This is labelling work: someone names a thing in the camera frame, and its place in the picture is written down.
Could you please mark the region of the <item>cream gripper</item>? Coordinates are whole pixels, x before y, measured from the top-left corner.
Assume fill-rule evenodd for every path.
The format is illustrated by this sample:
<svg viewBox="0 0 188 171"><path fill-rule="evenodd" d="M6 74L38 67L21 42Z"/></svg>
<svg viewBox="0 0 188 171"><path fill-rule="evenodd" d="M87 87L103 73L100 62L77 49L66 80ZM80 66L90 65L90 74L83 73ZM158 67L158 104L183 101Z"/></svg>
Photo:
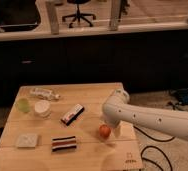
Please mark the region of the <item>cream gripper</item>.
<svg viewBox="0 0 188 171"><path fill-rule="evenodd" d="M111 132L114 134L115 137L121 136L122 126L121 124L118 125L112 125L108 122L105 122L105 125L111 129Z"/></svg>

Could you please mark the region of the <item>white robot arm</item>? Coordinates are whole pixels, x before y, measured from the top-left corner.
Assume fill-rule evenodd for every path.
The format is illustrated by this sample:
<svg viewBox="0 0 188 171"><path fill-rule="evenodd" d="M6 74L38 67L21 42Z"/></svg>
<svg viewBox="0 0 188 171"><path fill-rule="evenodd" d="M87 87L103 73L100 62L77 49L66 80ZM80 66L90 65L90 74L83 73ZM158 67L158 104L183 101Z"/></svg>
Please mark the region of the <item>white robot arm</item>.
<svg viewBox="0 0 188 171"><path fill-rule="evenodd" d="M130 96L124 89L116 89L102 105L105 122L116 128L121 121L188 141L188 112L140 107L129 103Z"/></svg>

